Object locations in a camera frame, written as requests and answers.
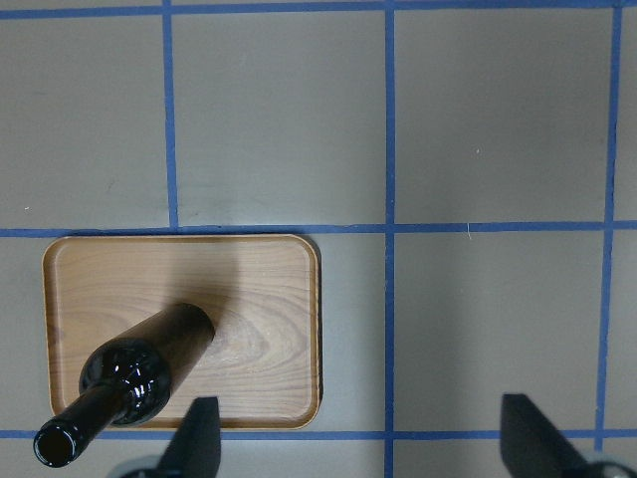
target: tray rim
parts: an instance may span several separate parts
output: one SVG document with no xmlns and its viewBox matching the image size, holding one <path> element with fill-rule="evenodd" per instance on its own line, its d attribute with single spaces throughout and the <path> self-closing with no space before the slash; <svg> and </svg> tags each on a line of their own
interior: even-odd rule
<svg viewBox="0 0 637 478">
<path fill-rule="evenodd" d="M 45 325 L 45 344 L 47 347 L 47 379 L 49 385 L 49 403 L 51 411 L 55 414 L 64 409 L 64 401 L 60 397 L 62 390 L 57 390 L 58 403 L 56 403 L 56 397 L 54 396 L 54 380 L 52 375 L 52 359 L 54 358 L 54 351 L 59 347 L 56 347 L 55 341 L 51 338 L 51 332 L 49 330 L 50 318 L 55 314 L 52 309 L 57 303 L 57 288 L 55 282 L 52 281 L 52 287 L 47 288 L 47 271 L 51 269 L 50 261 L 55 259 L 56 255 L 63 249 L 63 247 L 69 242 L 76 241 L 104 241 L 104 242 L 117 242 L 117 241 L 152 241 L 163 240 L 178 242 L 183 239 L 186 241 L 206 242 L 206 239 L 214 239 L 219 242 L 233 242 L 236 240 L 268 240 L 268 239 L 292 239 L 304 248 L 310 259 L 310 274 L 311 274 L 311 300 L 310 300 L 310 313 L 311 313 L 311 377 L 313 383 L 311 386 L 311 401 L 306 410 L 306 413 L 300 416 L 297 420 L 289 421 L 264 421 L 257 426 L 242 425 L 237 419 L 222 418 L 221 428 L 224 430 L 242 430 L 242 431 L 272 431 L 272 430 L 298 430 L 310 424 L 319 413 L 320 404 L 322 402 L 323 395 L 323 378 L 322 378 L 322 319 L 321 319 L 321 269 L 320 269 L 320 250 L 319 247 L 308 237 L 293 233 L 267 233 L 267 234 L 122 234 L 122 235 L 65 235 L 56 238 L 52 241 L 44 250 L 41 259 L 41 272 L 42 272 L 42 295 L 44 300 L 44 325 Z M 153 423 L 152 421 L 141 423 L 135 427 L 126 426 L 108 426 L 106 430 L 116 431 L 174 431 L 181 423 L 181 418 L 163 418 L 162 421 L 170 421 L 171 424 L 162 424 L 159 422 Z"/>
</svg>

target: vertical blue line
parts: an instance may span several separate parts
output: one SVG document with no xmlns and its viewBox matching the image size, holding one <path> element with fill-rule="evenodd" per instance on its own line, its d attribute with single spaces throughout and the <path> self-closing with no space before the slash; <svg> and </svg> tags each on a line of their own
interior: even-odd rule
<svg viewBox="0 0 637 478">
<path fill-rule="evenodd" d="M 394 473 L 394 230 L 396 198 L 396 88 L 394 2 L 385 1 L 385 478 Z"/>
<path fill-rule="evenodd" d="M 599 323 L 599 357 L 595 413 L 595 449 L 601 451 L 604 441 L 606 413 L 606 373 L 608 366 L 608 332 L 610 327 L 610 298 L 612 278 L 613 221 L 615 216 L 615 159 L 617 156 L 617 118 L 619 106 L 619 73 L 621 53 L 622 9 L 613 9 L 613 30 L 608 109 L 608 162 L 606 166 L 606 197 L 604 210 L 604 252 L 601 281 L 601 313 Z"/>
<path fill-rule="evenodd" d="M 166 184 L 168 219 L 171 229 L 179 227 L 177 196 L 177 160 L 175 155 L 175 98 L 172 69 L 172 12 L 170 0 L 162 0 L 163 89 L 165 101 Z"/>
</svg>

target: bottle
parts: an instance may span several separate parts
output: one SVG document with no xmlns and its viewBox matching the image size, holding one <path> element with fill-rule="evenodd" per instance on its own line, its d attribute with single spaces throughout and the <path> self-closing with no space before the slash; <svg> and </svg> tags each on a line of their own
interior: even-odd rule
<svg viewBox="0 0 637 478">
<path fill-rule="evenodd" d="M 38 459 L 65 466 L 109 424 L 135 425 L 155 416 L 214 335 L 201 309 L 177 304 L 100 346 L 82 369 L 78 399 L 36 434 Z"/>
</svg>

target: bottle mouth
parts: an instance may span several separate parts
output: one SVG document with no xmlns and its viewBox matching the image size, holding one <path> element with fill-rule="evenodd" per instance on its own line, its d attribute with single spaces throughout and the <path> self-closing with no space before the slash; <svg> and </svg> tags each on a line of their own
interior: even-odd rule
<svg viewBox="0 0 637 478">
<path fill-rule="evenodd" d="M 38 432 L 33 440 L 33 450 L 47 466 L 60 468 L 76 458 L 76 442 L 60 425 L 51 425 Z"/>
</svg>

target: wooden tray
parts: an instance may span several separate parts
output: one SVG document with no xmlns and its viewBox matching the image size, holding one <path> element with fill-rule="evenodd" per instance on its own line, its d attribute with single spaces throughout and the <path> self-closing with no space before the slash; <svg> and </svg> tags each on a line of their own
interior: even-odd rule
<svg viewBox="0 0 637 478">
<path fill-rule="evenodd" d="M 320 401 L 319 259 L 292 235 L 66 237 L 44 254 L 51 405 L 78 397 L 99 345 L 174 302 L 201 307 L 215 339 L 143 428 L 176 428 L 197 396 L 224 428 L 298 428 Z"/>
</svg>

